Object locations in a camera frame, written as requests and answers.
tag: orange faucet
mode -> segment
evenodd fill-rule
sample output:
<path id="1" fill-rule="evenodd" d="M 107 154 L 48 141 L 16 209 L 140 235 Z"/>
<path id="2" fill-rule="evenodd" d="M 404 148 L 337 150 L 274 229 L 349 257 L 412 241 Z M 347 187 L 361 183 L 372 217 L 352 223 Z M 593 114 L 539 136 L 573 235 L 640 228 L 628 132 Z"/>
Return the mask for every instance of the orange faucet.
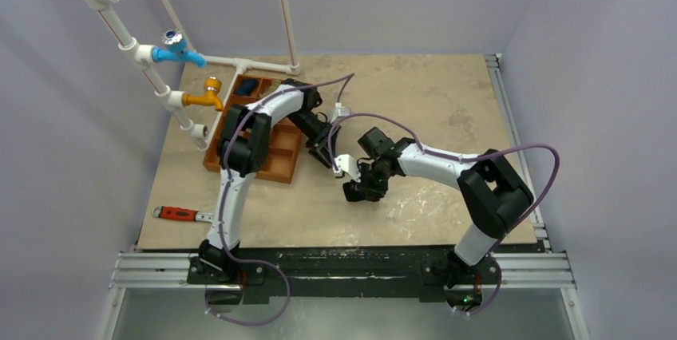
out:
<path id="1" fill-rule="evenodd" d="M 202 97 L 184 94 L 181 100 L 183 101 L 184 106 L 214 106 L 216 111 L 224 111 L 224 103 L 216 95 L 219 91 L 221 91 L 221 81 L 215 77 L 209 77 L 204 80 L 204 95 Z"/>

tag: table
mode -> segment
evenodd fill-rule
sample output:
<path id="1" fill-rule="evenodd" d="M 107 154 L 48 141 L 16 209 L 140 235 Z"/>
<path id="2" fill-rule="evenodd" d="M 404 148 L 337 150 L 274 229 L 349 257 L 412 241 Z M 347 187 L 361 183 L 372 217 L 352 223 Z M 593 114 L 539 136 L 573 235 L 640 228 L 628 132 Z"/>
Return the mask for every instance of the table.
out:
<path id="1" fill-rule="evenodd" d="M 252 59 L 285 63 L 283 57 Z M 342 96 L 353 112 L 378 113 L 413 129 L 424 144 L 455 152 L 484 152 L 509 146 L 493 87 L 481 55 L 312 56 L 301 57 L 300 81 L 318 83 L 355 73 Z M 204 79 L 216 76 L 228 91 L 234 69 L 186 65 L 180 89 L 201 94 Z M 286 78 L 285 74 L 247 71 L 250 75 Z M 331 114 L 340 85 L 320 89 Z M 196 123 L 211 126 L 216 111 L 186 108 Z M 374 118 L 354 118 L 338 135 L 337 152 L 364 156 L 357 139 L 378 126 L 397 141 L 407 133 Z M 160 156 L 141 229 L 138 248 L 196 248 L 208 223 L 174 222 L 151 216 L 157 205 L 214 211 L 220 176 L 202 166 L 197 151 L 172 119 Z M 394 177 L 377 203 L 349 204 L 345 180 L 305 151 L 299 155 L 292 184 L 255 180 L 241 224 L 242 247 L 324 247 L 457 243 L 471 223 L 461 193 L 429 180 Z M 528 220 L 505 243 L 535 243 Z"/>

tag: white wall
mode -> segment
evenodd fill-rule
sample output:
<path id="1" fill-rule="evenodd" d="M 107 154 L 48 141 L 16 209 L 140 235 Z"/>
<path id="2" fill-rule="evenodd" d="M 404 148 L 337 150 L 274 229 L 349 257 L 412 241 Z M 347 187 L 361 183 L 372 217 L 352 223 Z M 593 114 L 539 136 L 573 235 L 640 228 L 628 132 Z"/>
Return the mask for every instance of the white wall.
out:
<path id="1" fill-rule="evenodd" d="M 495 53 L 531 0 L 290 0 L 302 53 Z M 172 0 L 209 54 L 284 54 L 279 0 Z"/>
<path id="2" fill-rule="evenodd" d="M 169 27 L 155 1 L 117 6 L 146 43 Z M 0 338 L 91 340 L 169 115 L 82 0 L 0 9 Z"/>
<path id="3" fill-rule="evenodd" d="M 595 339 L 675 337 L 677 0 L 534 0 L 501 63 Z M 543 184 L 546 156 L 528 155 Z"/>

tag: blue faucet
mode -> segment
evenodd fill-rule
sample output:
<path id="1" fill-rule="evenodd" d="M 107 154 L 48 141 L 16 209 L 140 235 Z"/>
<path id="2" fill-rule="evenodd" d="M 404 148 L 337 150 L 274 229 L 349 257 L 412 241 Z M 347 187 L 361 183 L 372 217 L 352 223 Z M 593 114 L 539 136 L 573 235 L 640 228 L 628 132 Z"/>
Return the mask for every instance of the blue faucet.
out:
<path id="1" fill-rule="evenodd" d="M 192 62 L 197 67 L 205 67 L 207 61 L 201 55 L 188 50 L 188 42 L 179 30 L 169 30 L 162 36 L 162 42 L 167 46 L 166 50 L 155 47 L 152 49 L 154 62 Z"/>

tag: brown wooden box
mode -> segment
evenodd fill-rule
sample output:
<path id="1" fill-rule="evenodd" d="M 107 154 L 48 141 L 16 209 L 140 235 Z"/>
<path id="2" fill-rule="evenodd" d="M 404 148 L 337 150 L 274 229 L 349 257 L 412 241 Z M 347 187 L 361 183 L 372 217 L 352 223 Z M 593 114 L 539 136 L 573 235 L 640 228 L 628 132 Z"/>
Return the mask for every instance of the brown wooden box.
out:
<path id="1" fill-rule="evenodd" d="M 259 81 L 259 85 L 249 97 L 234 95 L 235 91 L 242 83 L 242 80 L 254 78 Z M 271 86 L 272 78 L 253 77 L 249 75 L 239 75 L 233 85 L 232 92 L 228 95 L 225 110 L 230 109 L 231 105 L 247 105 L 261 98 L 261 94 Z M 209 144 L 207 153 L 204 155 L 202 164 L 211 172 L 219 172 L 219 157 L 216 154 L 216 144 L 219 141 L 221 130 L 224 128 L 224 117 L 221 117 L 219 125 L 216 126 L 214 139 Z M 242 132 L 242 136 L 247 136 L 248 132 Z M 271 129 L 271 143 L 268 146 L 268 158 L 263 167 L 256 173 L 256 179 L 272 180 L 274 182 L 290 184 L 294 177 L 296 160 L 301 151 L 301 130 L 294 126 L 287 118 L 282 119 Z"/>

